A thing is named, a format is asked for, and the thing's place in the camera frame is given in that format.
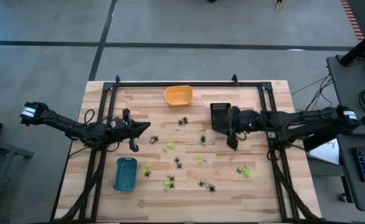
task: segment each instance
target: black cable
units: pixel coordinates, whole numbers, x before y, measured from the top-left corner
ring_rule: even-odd
[[[312,85],[315,85],[315,84],[319,83],[320,81],[322,81],[322,80],[323,80],[324,78],[326,78],[326,77],[323,77],[323,78],[321,78],[321,79],[319,79],[319,80],[317,80],[317,81],[313,82],[312,84],[309,84],[309,85],[307,85],[307,86],[304,86],[303,88],[300,88],[300,89],[299,89],[299,90],[297,90],[297,91],[294,91],[291,95],[294,95],[295,93],[298,93],[298,92],[300,92],[300,91],[304,90],[305,88],[308,88],[308,87],[310,87],[310,86],[312,86]]]
[[[88,115],[88,112],[90,112],[90,111],[92,111],[93,114],[91,115],[91,118],[87,121],[87,115]],[[84,124],[88,124],[88,122],[90,122],[94,118],[94,115],[95,115],[95,111],[93,109],[89,109],[88,111],[86,111],[84,114]]]
[[[118,142],[118,146],[116,147],[116,149],[113,149],[113,150],[107,149],[107,152],[115,152],[119,148],[119,146],[120,146],[120,142]]]
[[[292,144],[292,143],[288,143],[288,145],[293,146],[293,147],[296,147],[296,148],[298,148],[298,149],[306,150],[304,147],[297,146],[297,145]]]
[[[279,151],[279,149],[276,149],[276,151],[278,151],[278,152],[279,152],[279,155],[277,156],[277,161],[279,161],[279,160],[281,159],[281,152]],[[268,151],[268,152],[266,153],[266,157],[267,157],[267,159],[268,159],[269,161],[271,161],[270,151]]]
[[[236,137],[237,137],[237,139],[239,139],[240,141],[244,141],[244,140],[246,140],[247,139],[247,134],[246,134],[246,132],[244,132],[244,137],[243,138],[241,138],[241,137],[239,137],[238,135],[235,135]]]
[[[329,103],[330,103],[330,105],[329,106],[332,106],[333,105],[333,103],[332,102],[330,102],[330,100],[328,100],[325,96],[324,96],[324,94],[322,94],[322,91],[324,90],[324,88],[321,90],[321,87],[320,87],[320,93],[321,93],[321,96],[326,100],[326,101],[328,101]]]
[[[84,149],[86,149],[87,147],[84,147],[84,148],[82,148],[82,149],[79,149],[79,150],[77,150],[77,151],[75,151],[75,152],[73,152],[71,155],[69,155],[69,157],[68,158],[71,158],[72,157],[72,155],[74,155],[74,154],[76,154],[76,153],[78,153],[78,152],[81,152],[81,151],[83,151]]]
[[[332,82],[330,82],[331,80],[328,80],[327,82],[326,82],[326,85],[325,86],[323,86],[324,85],[324,83],[325,83],[325,81],[327,80],[327,78],[330,76],[330,74],[329,75],[327,75],[325,78],[324,78],[324,80],[323,80],[323,82],[321,83],[321,85],[320,85],[320,89],[314,94],[314,97],[313,97],[313,99],[310,101],[310,103],[308,104],[308,106],[306,107],[306,109],[305,109],[305,111],[308,111],[308,109],[310,108],[310,106],[314,103],[314,105],[313,105],[313,107],[311,108],[311,109],[313,109],[314,108],[314,106],[316,105],[316,102],[318,102],[318,98],[320,97],[320,93],[327,87],[327,86],[329,86],[330,84],[332,84]]]
[[[358,103],[359,103],[360,107],[365,111],[365,107],[361,103],[361,102],[363,102],[365,104],[364,94],[365,94],[365,90],[363,90],[363,91],[360,92],[360,94],[358,95]]]

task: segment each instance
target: green plastic toy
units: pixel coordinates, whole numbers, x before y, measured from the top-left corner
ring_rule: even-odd
[[[197,155],[196,161],[200,164],[206,162],[205,157],[203,155]]]
[[[145,177],[149,177],[149,175],[151,175],[151,171],[152,171],[152,163],[147,163],[145,165],[145,169],[143,169],[143,173]]]
[[[168,143],[167,147],[169,149],[174,149],[174,148],[176,148],[176,145],[175,145],[175,143]]]
[[[250,171],[246,165],[238,167],[237,173],[242,174],[243,177],[245,177],[246,179],[248,179],[250,177]]]
[[[169,188],[170,188],[170,186],[171,186],[171,181],[170,181],[170,180],[165,180],[165,181],[163,181],[163,187],[164,187],[165,189],[169,189]]]

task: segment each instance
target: wooden tabletop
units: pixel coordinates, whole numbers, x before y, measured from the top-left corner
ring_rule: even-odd
[[[287,81],[271,81],[277,110],[294,112]],[[88,82],[83,98],[79,121],[84,113],[93,109],[97,113],[103,82]],[[264,132],[250,133],[246,141],[239,142],[239,150],[231,150],[226,136],[211,129],[211,103],[231,103],[242,110],[260,111],[256,87],[194,87],[194,100],[190,106],[170,108],[164,101],[163,87],[118,88],[114,116],[129,108],[136,121],[150,121],[151,126],[137,140],[140,151],[132,152],[127,142],[107,155],[102,182],[98,222],[257,222],[280,221],[277,195],[270,161],[266,158],[267,138]],[[186,116],[189,124],[180,126],[178,120]],[[150,144],[152,135],[159,142]],[[207,137],[206,145],[198,144],[201,135]],[[166,144],[174,142],[174,150]],[[83,145],[74,142],[71,152]],[[57,212],[61,217],[73,205],[83,190],[90,151],[73,155],[67,164]],[[203,155],[206,161],[196,161]],[[132,192],[113,189],[116,160],[134,157],[138,161],[136,188]],[[174,158],[182,162],[177,169]],[[313,181],[306,154],[296,148],[287,150],[293,187],[310,210],[320,217]],[[150,177],[142,170],[150,162]],[[246,165],[250,177],[236,173],[238,166]],[[175,176],[175,189],[165,191],[163,181]],[[215,185],[209,192],[198,186],[200,180]],[[285,204],[290,214],[288,197]],[[91,211],[92,195],[88,201],[87,215]]]

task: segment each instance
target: teal container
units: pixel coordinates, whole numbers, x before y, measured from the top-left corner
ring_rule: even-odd
[[[113,189],[119,191],[134,190],[137,180],[137,160],[131,157],[122,157],[116,161],[116,164],[118,168]]]

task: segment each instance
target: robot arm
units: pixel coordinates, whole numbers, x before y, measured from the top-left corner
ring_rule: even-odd
[[[241,111],[233,106],[229,117],[227,144],[232,149],[237,149],[237,133],[268,131],[277,133],[279,145],[289,147],[296,139],[312,135],[329,135],[329,140],[332,140],[337,134],[350,133],[360,124],[355,112],[343,106],[299,113],[258,113],[253,110]]]
[[[79,138],[88,147],[107,146],[115,142],[130,139],[130,149],[138,152],[135,138],[138,138],[150,125],[149,122],[136,122],[131,119],[130,111],[123,110],[123,119],[114,119],[111,124],[101,121],[82,124],[66,118],[49,109],[45,103],[25,103],[21,113],[22,124],[46,124],[65,132],[68,138]]]

